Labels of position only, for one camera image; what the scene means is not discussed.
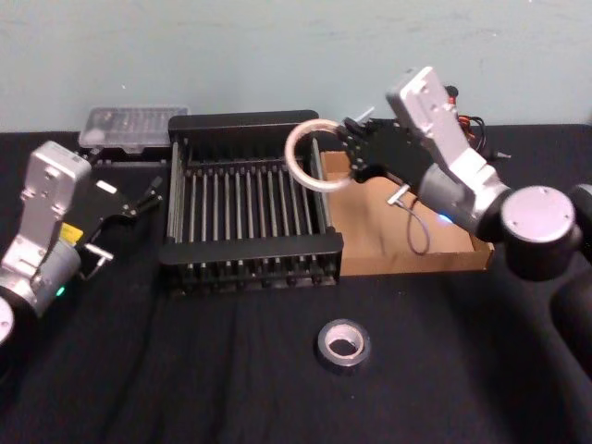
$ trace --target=light blue wall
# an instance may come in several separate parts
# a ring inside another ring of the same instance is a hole
[[[488,123],[589,122],[590,0],[0,0],[0,130],[94,105],[357,115],[409,67]]]

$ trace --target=plastic case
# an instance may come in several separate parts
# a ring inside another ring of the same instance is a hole
[[[126,154],[141,154],[144,148],[168,146],[168,121],[188,113],[185,106],[96,107],[78,142],[82,148],[121,148]]]

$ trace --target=roll of tape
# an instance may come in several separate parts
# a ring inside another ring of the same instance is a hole
[[[339,345],[346,345],[349,350],[340,350]],[[316,341],[319,361],[337,375],[356,373],[367,361],[370,350],[370,337],[366,330],[349,319],[329,322],[321,329]]]

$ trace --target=white ring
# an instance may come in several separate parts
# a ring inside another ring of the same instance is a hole
[[[330,132],[337,135],[337,128],[339,123],[324,118],[315,118],[307,120],[296,128],[294,128],[288,139],[286,140],[286,147],[284,149],[284,156],[286,157],[286,166],[290,174],[300,183],[304,188],[318,192],[333,192],[347,187],[352,182],[351,177],[345,177],[335,180],[319,180],[311,178],[308,174],[302,171],[298,162],[296,162],[296,155],[294,149],[298,141],[307,134],[315,131]]]

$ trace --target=black dish rack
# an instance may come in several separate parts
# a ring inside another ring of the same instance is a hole
[[[284,143],[314,111],[178,116],[172,144],[166,244],[160,263],[184,294],[330,285],[343,239],[327,200],[294,181]],[[297,158],[322,176],[315,138]]]

